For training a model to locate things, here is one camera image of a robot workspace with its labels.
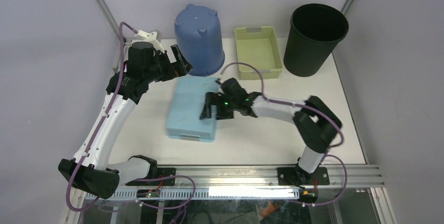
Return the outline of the light blue plastic basket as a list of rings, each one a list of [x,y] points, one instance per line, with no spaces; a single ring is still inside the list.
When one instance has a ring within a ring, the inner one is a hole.
[[[217,129],[215,106],[211,108],[210,118],[201,120],[200,115],[204,109],[206,93],[218,90],[214,77],[187,75],[179,78],[166,121],[166,135],[170,139],[214,141]]]

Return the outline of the large blue plastic bucket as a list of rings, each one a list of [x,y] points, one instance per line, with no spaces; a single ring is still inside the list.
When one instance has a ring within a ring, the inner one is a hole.
[[[221,24],[215,9],[187,4],[174,21],[176,43],[193,66],[190,75],[210,76],[223,66]]]

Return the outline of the light green plastic basket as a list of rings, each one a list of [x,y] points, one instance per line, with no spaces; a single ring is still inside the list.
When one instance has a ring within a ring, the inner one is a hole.
[[[282,72],[282,60],[272,26],[235,28],[238,62],[255,67],[263,79],[276,79]]]

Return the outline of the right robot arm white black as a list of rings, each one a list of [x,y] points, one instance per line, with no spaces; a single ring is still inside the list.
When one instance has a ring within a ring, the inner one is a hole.
[[[336,136],[343,137],[342,123],[317,96],[301,102],[279,100],[262,92],[248,93],[235,78],[216,81],[220,90],[207,92],[200,120],[232,119],[237,111],[243,116],[272,118],[293,124],[305,148],[295,166],[296,180],[308,185],[316,178],[319,167]]]

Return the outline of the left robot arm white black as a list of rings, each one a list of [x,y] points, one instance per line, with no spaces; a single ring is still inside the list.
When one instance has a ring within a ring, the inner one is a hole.
[[[125,162],[110,164],[109,157],[125,121],[150,83],[182,77],[192,69],[178,45],[172,45],[171,50],[175,62],[152,42],[139,41],[129,47],[128,59],[109,80],[103,108],[85,142],[73,158],[59,163],[58,170],[71,187],[108,199],[122,184],[156,182],[156,160],[134,155]]]

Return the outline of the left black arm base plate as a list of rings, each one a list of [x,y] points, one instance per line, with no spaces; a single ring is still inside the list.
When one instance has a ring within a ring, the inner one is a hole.
[[[162,186],[174,186],[175,179],[170,178],[176,175],[176,168],[174,167],[161,167],[157,169],[156,178],[165,178],[165,180],[161,181],[138,181],[133,180],[131,182],[126,183],[126,186],[148,186],[148,187],[157,187],[160,184]]]

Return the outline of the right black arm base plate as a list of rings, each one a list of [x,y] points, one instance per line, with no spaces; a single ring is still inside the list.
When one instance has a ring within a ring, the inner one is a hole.
[[[328,171],[325,167],[318,167],[313,173],[309,174],[304,170],[296,167],[278,167],[277,169],[278,184],[280,186],[325,186],[330,184]]]

